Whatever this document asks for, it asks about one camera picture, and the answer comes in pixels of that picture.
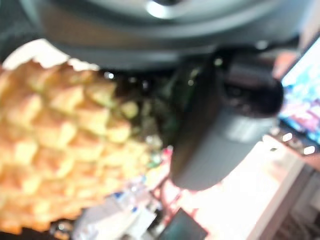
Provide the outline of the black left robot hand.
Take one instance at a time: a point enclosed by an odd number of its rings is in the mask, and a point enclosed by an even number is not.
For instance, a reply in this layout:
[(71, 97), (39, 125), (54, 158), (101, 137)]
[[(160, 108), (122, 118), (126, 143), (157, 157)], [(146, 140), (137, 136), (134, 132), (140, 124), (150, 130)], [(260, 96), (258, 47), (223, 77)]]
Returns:
[(312, 0), (23, 0), (64, 53), (130, 76), (173, 113), (170, 179), (200, 191), (223, 180), (270, 129), (284, 88), (273, 53), (301, 33)]

